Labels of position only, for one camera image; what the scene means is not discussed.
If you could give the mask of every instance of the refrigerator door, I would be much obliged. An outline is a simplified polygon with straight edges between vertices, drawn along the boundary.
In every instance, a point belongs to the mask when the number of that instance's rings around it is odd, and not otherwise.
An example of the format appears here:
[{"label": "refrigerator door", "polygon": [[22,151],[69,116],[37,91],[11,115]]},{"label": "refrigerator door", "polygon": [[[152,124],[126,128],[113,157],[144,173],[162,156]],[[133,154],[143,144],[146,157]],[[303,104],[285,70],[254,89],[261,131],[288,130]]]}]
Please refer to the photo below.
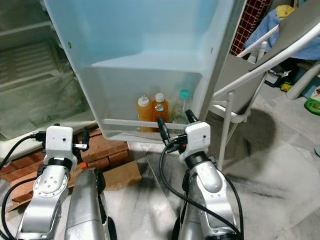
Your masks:
[{"label": "refrigerator door", "polygon": [[44,2],[103,136],[157,143],[140,131],[157,123],[139,121],[138,98],[161,92],[170,112],[186,89],[204,120],[245,0]]}]

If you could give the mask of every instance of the white floor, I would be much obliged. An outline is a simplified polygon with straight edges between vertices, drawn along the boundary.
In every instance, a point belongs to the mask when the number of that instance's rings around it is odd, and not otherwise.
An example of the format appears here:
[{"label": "white floor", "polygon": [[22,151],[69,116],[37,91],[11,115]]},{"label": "white floor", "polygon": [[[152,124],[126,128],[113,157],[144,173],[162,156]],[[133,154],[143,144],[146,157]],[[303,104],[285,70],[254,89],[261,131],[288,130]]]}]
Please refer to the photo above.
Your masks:
[{"label": "white floor", "polygon": [[[245,240],[319,239],[320,157],[314,147],[320,144],[320,117],[305,110],[305,101],[288,100],[278,88],[264,85],[248,122],[239,124],[227,146],[223,171],[238,189]],[[209,113],[207,122],[212,138],[209,152],[217,157],[223,120]],[[130,149],[142,181],[105,192],[118,239],[170,239],[181,202],[157,181],[163,145],[130,143]],[[181,191],[185,168],[177,157],[167,157],[165,172]],[[229,196],[237,218],[235,199]],[[55,239],[63,239],[69,201],[70,196],[63,204]],[[7,215],[13,233],[21,214],[22,209]]]}]

